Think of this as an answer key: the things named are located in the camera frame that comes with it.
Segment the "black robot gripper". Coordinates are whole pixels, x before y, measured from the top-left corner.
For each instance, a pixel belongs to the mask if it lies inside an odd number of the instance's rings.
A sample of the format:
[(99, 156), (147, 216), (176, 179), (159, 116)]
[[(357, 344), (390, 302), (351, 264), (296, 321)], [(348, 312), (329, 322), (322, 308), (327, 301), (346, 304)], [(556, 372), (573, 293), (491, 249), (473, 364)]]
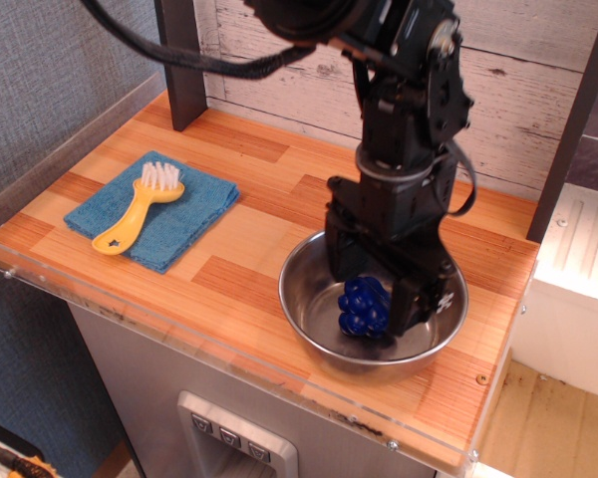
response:
[(395, 278), (388, 332), (401, 337), (442, 309), (456, 266), (439, 227), (448, 213), (456, 161), (436, 160), (412, 181), (380, 180), (363, 172), (355, 182), (327, 181), (332, 193), (326, 215), (326, 250), (337, 282), (352, 280), (371, 260)]

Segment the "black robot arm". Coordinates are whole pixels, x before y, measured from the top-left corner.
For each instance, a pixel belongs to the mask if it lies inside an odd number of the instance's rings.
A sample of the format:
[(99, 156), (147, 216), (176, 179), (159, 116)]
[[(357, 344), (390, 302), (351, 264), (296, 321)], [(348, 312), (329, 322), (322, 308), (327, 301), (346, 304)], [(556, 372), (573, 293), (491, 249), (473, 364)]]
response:
[(333, 177), (325, 238), (338, 281), (368, 260), (393, 275), (388, 329), (399, 336), (443, 306), (458, 269), (439, 236), (455, 171), (454, 137), (471, 98), (450, 1), (255, 1), (273, 34), (301, 47), (328, 44), (353, 65), (363, 119), (358, 181)]

